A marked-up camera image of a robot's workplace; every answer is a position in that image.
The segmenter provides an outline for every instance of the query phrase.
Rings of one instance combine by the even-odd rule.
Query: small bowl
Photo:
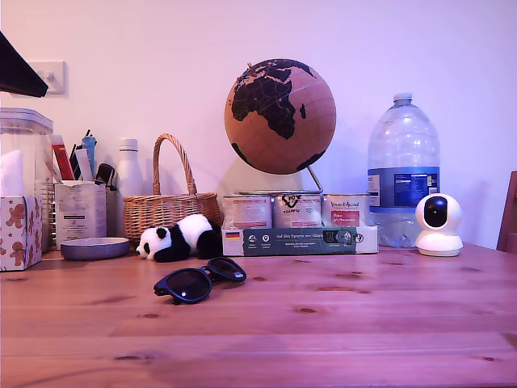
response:
[[[126,255],[129,240],[119,237],[80,238],[61,243],[65,260],[101,260]]]

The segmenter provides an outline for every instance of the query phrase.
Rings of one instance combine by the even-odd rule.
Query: bottle cap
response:
[[[400,99],[413,99],[413,93],[396,93],[393,96],[393,102],[398,101]]]
[[[126,137],[122,137],[119,144],[121,151],[138,151],[137,139],[127,139]]]

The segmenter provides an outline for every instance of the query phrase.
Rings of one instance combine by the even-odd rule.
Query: panda plush toy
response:
[[[174,227],[150,227],[137,247],[142,259],[159,263],[180,261],[197,255],[212,259],[223,255],[221,228],[201,214],[192,214]]]

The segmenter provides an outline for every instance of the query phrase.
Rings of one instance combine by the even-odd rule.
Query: canned product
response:
[[[225,196],[224,229],[272,228],[270,196]]]
[[[322,198],[319,195],[282,195],[273,201],[275,228],[322,226]]]
[[[368,194],[324,194],[322,217],[325,226],[366,226]]]

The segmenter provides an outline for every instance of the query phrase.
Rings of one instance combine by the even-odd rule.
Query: label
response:
[[[275,197],[275,228],[309,228],[322,225],[322,198],[312,195]]]
[[[271,198],[225,197],[225,228],[253,229],[271,228]]]
[[[439,167],[391,167],[368,170],[370,211],[412,213],[418,202],[439,192]]]
[[[332,210],[330,212],[330,222],[335,226],[359,226],[359,210]]]
[[[370,195],[370,206],[380,206],[380,175],[369,175],[368,171],[368,194]]]

